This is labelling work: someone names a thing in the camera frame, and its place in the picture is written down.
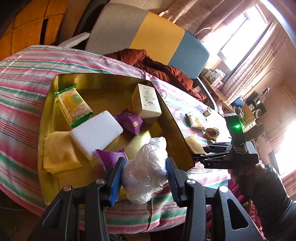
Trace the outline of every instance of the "white sponge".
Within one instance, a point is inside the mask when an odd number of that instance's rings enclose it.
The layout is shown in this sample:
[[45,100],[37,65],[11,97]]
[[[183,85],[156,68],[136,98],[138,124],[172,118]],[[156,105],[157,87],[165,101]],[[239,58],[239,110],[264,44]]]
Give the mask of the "white sponge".
[[95,149],[103,150],[122,132],[119,123],[105,110],[71,130],[70,136],[91,161],[96,157]]

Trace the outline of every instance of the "striped bed sheet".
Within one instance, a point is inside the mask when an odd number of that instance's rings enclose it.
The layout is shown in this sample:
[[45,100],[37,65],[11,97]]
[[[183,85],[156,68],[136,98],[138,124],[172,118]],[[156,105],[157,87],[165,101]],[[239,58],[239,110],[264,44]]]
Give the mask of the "striped bed sheet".
[[[68,73],[107,73],[146,79],[153,83],[173,114],[182,134],[202,132],[187,128],[185,113],[203,118],[217,127],[227,141],[229,132],[224,118],[217,113],[205,118],[206,105],[170,84],[118,60],[82,50],[35,45],[0,61],[0,190],[29,211],[42,215],[46,208],[37,172],[37,143],[46,95],[54,77]],[[204,169],[196,164],[188,176],[202,185],[216,188],[227,185],[227,170]],[[144,205],[128,200],[106,209],[110,233],[138,233],[168,229],[185,221],[186,208],[173,202],[168,185]]]

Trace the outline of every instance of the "clear plastic bag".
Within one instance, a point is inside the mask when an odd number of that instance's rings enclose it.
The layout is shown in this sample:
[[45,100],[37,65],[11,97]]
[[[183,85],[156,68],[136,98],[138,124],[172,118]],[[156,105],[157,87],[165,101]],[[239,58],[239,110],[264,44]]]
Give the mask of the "clear plastic bag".
[[164,137],[152,138],[140,148],[134,160],[125,164],[121,175],[122,186],[132,203],[144,204],[154,192],[162,190],[168,179],[165,169],[168,153],[165,148]]

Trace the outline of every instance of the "hand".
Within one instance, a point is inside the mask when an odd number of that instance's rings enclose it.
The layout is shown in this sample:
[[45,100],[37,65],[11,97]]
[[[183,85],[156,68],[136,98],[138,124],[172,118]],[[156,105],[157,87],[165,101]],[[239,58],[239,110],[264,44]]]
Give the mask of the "hand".
[[266,169],[262,161],[258,164],[242,169],[229,169],[228,173],[234,184],[239,185],[242,195],[251,196],[257,180],[266,175]]

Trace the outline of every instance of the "purple package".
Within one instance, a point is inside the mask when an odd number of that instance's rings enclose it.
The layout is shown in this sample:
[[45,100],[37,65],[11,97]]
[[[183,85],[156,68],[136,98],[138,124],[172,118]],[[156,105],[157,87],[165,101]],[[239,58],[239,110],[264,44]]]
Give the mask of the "purple package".
[[134,135],[139,135],[143,120],[130,112],[128,109],[123,110],[114,117],[121,127]]
[[124,152],[124,149],[120,149],[119,152],[104,151],[104,150],[96,149],[96,155],[102,161],[103,168],[105,171],[107,169],[114,168],[118,158],[120,157],[123,157],[126,161],[128,161],[128,158],[126,156],[126,153]]

